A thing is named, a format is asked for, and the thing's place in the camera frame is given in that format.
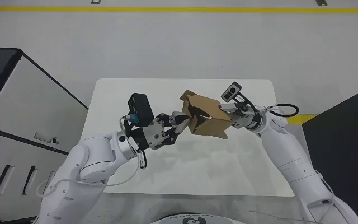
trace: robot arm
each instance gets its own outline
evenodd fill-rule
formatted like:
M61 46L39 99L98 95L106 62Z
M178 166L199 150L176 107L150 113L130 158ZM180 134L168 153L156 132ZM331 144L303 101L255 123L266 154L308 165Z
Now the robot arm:
M236 90L236 93L229 96L228 92L230 90L233 92L232 88ZM318 223L358 223L358 216L355 212L345 202L334 196L332 189L323 180L321 174L313 168L301 144L284 129L287 125L285 117L292 115L274 112L273 110L278 109L276 107L258 111L239 92L240 90L240 85L233 83L223 93L222 98L226 102L235 100L235 103L221 104L220 108L230 116L234 128L245 127L261 138L269 158L296 195L303 218ZM240 95L244 101L239 102L235 98L237 95ZM292 107L296 108L295 114L297 114L298 108L293 105Z
M143 100L143 95L137 95L135 99ZM146 160L144 150L157 150L164 145L174 144L190 121L190 117L182 112L175 111L171 116L161 113L153 119L153 115L148 116L151 109L130 105L130 110L132 113L123 117L125 130L85 139L72 148L46 188L40 214L34 223L80 222L98 201L109 177L121 165L137 157L137 170L139 166L144 169L146 165L141 165L139 159L139 156L143 156Z

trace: white tabletop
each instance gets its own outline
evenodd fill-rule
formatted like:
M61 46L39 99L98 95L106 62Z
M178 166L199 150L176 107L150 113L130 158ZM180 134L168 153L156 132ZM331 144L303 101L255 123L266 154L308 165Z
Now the white tabletop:
M156 116L181 111L183 102L179 97L187 89L224 102L220 96L233 81L256 105L276 102L269 80L98 80L81 139L119 130L119 118L128 113L127 101L134 92L147 95ZM225 132L228 139L196 136L186 129L175 145L157 151L147 149L147 169L139 170L125 184L107 187L105 192L294 196L255 134L244 128L228 128ZM136 163L133 159L121 166L109 183L125 180Z

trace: floor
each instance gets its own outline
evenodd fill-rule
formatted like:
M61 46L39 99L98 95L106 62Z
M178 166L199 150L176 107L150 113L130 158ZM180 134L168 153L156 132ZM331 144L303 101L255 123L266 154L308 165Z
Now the floor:
M0 5L89 6L89 0ZM327 0L329 8L358 7ZM101 6L318 7L315 0L102 0ZM319 114L355 95L357 14L0 12L0 46L21 48L86 105L99 78L265 78L280 102ZM302 145L300 126L289 127ZM247 223L300 218L295 198L103 194L82 223L150 223L198 212Z

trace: yellow floor line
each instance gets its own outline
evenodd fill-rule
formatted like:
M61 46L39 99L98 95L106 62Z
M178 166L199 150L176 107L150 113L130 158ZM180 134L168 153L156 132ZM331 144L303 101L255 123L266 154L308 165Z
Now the yellow floor line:
M104 6L0 6L0 12L207 12L357 14L358 8L256 8L256 7L104 7Z
M312 118L314 118L316 115L314 114L298 114L296 116L293 116L292 118L287 118L287 121L289 124L303 124Z

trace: cardboard box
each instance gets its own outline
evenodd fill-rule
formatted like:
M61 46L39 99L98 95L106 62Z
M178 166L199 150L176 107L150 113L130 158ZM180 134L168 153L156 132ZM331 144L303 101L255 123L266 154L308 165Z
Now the cardboard box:
M231 126L229 116L219 109L220 102L186 90L180 97L184 101L182 111L192 119L189 129L192 134L227 139L225 130Z

